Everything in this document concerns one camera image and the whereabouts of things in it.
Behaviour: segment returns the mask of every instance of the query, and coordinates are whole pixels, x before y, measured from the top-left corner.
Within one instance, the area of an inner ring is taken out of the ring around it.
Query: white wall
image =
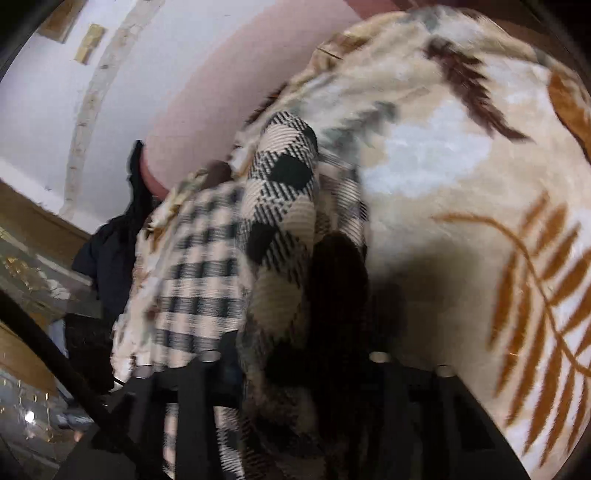
[[[155,117],[208,55],[274,1],[166,1],[103,101],[72,223],[93,232],[125,210],[126,162],[134,141],[147,136]],[[86,88],[134,3],[89,0],[65,44],[33,35],[0,83],[0,177],[53,213],[63,205],[66,163]],[[93,22],[108,31],[84,66],[73,57]]]

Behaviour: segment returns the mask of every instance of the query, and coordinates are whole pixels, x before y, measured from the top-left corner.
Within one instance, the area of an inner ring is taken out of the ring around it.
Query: beige blanket
[[[451,365],[534,480],[589,422],[589,105],[576,74],[485,17],[396,12],[319,47],[234,159],[288,110],[361,167],[370,277],[407,302],[393,351]]]

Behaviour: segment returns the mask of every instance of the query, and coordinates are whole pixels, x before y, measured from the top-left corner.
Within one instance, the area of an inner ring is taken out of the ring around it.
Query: black cable
[[[46,333],[4,291],[0,290],[0,318],[45,363],[52,374],[80,402],[96,425],[136,464],[142,478],[170,480],[162,467],[142,453],[106,411],[84,378],[70,365]]]

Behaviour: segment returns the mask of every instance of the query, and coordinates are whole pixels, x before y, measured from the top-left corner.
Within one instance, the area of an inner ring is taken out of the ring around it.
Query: brown fern print
[[[586,287],[583,297],[573,314],[560,330],[557,327],[553,311],[555,307],[559,306],[583,286],[591,267],[590,248],[582,253],[564,275],[559,275],[563,270],[566,270],[567,261],[571,256],[573,245],[580,231],[580,225],[578,224],[565,231],[567,215],[568,208],[564,204],[551,209],[548,194],[544,192],[524,215],[517,233],[495,219],[486,216],[449,213],[434,218],[440,222],[468,222],[488,225],[503,234],[513,244],[513,252],[503,270],[498,286],[489,348],[494,348],[499,342],[500,334],[507,330],[510,325],[514,325],[505,346],[503,366],[496,385],[496,395],[499,395],[503,392],[510,378],[513,375],[519,375],[517,391],[511,401],[505,427],[515,423],[522,412],[526,399],[532,393],[536,379],[538,376],[542,378],[542,389],[532,414],[523,454],[526,454],[538,439],[556,406],[556,413],[540,460],[540,466],[545,464],[550,452],[556,445],[563,432],[569,411],[573,407],[576,409],[576,414],[567,440],[565,454],[570,453],[583,429],[583,420],[589,406],[587,379],[591,377],[591,369],[589,366],[580,363],[579,356],[591,346],[591,321],[589,321],[591,316],[591,284]],[[526,241],[531,236],[533,226],[538,223],[541,223],[540,233],[535,238],[533,249],[530,250],[526,245]],[[541,274],[539,274],[538,267],[534,262],[545,252],[547,253],[545,258],[548,258],[548,260],[540,268]],[[554,283],[554,279],[557,277],[561,280]],[[533,316],[534,298],[541,299],[543,304],[539,319],[537,316]],[[579,346],[573,352],[564,337],[567,333],[582,325],[583,322],[588,322],[588,325]],[[555,346],[545,366],[545,371],[541,371],[540,362],[543,357],[548,331],[551,332],[554,338]],[[524,351],[525,340],[529,334],[533,335],[533,342],[529,350]],[[520,372],[516,371],[519,355],[525,355],[526,357],[525,364]],[[567,360],[567,371],[564,372],[566,381],[560,390],[559,379],[564,358]],[[576,390],[580,391],[580,400],[578,404],[574,405],[573,397]]]
[[[425,54],[439,64],[452,91],[468,108],[470,118],[489,135],[497,130],[509,140],[531,140],[527,135],[509,127],[503,113],[491,103],[490,92],[481,84],[487,78],[474,69],[482,64],[479,59],[459,52],[452,42],[439,37],[429,42]]]

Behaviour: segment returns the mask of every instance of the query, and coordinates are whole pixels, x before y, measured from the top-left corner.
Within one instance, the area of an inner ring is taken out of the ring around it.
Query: plaid fabric
[[[275,133],[282,128],[281,118],[276,119],[279,130],[275,129]],[[300,120],[294,122],[293,125],[307,128]],[[267,135],[264,141],[261,139],[259,149],[271,152],[277,142],[284,140],[283,134]],[[274,160],[269,157],[268,161],[270,165]],[[346,232],[362,248],[367,218],[355,169],[337,159],[324,157],[317,163],[309,163],[307,168],[312,169],[313,178],[308,176],[300,190],[308,199],[307,211],[313,213],[316,208],[317,222],[307,227],[311,237],[306,250],[311,251],[314,243],[337,229]],[[260,175],[266,175],[264,168]],[[245,198],[243,183],[228,182],[200,191],[203,179],[203,172],[197,172],[179,184],[138,235],[130,299],[125,313],[113,327],[111,363],[121,380],[129,378],[134,364],[183,367],[199,352],[215,348],[223,333],[242,326],[244,291],[239,273],[248,269],[239,268],[236,239],[242,219],[240,210],[250,200]],[[293,197],[294,190],[285,184],[277,186],[285,187],[282,195],[286,199]],[[275,193],[267,193],[268,202],[264,208],[260,205],[256,212],[260,220],[270,218],[269,215],[283,215],[281,212],[294,204],[286,201],[281,205]],[[312,198],[317,200],[315,206]],[[280,252],[282,246],[276,243],[275,247]],[[293,268],[293,279],[304,270],[304,264]],[[171,477],[174,477],[176,421],[177,405],[170,405],[165,421],[163,456],[165,469]],[[239,432],[238,413],[217,407],[216,425],[226,479],[244,478],[238,439],[245,434],[248,436],[248,421],[242,422]],[[249,465],[252,478],[260,478],[277,468],[273,458],[256,455],[249,457]]]
[[[183,367],[214,349],[242,317],[235,238],[242,186],[235,182],[190,196],[178,213],[167,272],[155,302],[153,361],[156,368]],[[177,406],[165,423],[164,460],[174,476]],[[237,450],[236,412],[216,408],[222,468],[226,479],[243,478]]]
[[[365,245],[367,215],[355,170],[319,158],[317,149],[303,120],[275,114],[258,144],[241,206],[239,279],[246,303],[237,346],[245,373],[242,461],[249,480],[321,479],[327,470],[310,391],[279,387],[265,376],[278,345],[305,345],[304,285],[314,243],[338,230],[358,248]]]

